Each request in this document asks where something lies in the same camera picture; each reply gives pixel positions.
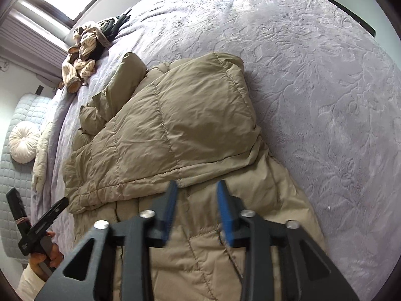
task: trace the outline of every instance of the round cushion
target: round cushion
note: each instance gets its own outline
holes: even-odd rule
[[[38,127],[30,121],[18,123],[9,136],[9,148],[14,161],[25,164],[36,156],[36,146],[40,137]]]

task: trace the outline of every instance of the white round pillow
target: white round pillow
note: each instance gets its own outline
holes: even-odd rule
[[[38,127],[30,121],[18,123],[9,136],[9,148],[14,161],[25,164],[36,156],[36,146],[40,137]]]

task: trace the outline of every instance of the window frame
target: window frame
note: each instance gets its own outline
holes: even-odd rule
[[[84,15],[86,11],[97,1],[97,0],[91,0],[85,7],[85,9],[75,18],[71,19],[68,17],[65,13],[63,13],[61,10],[50,4],[49,2],[45,0],[26,0],[30,4],[36,6],[52,18],[56,19],[58,22],[62,23],[64,26],[66,26],[69,29],[72,29],[73,26],[78,22],[78,20]]]

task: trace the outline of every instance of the metal bolt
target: metal bolt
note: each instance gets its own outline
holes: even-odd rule
[[[287,223],[285,223],[285,225],[286,225],[289,229],[292,229],[292,230],[298,229],[298,228],[301,226],[301,224],[299,224],[298,221],[294,221],[293,219],[292,219],[292,220],[289,220]]]
[[[142,218],[152,218],[156,215],[156,213],[152,210],[144,210],[141,212],[141,214],[139,214],[140,217]]]
[[[254,217],[255,214],[256,213],[253,210],[250,210],[250,209],[244,209],[243,211],[241,211],[241,216],[242,217]]]
[[[103,230],[107,229],[109,227],[109,222],[108,221],[97,221],[95,223],[95,228]]]

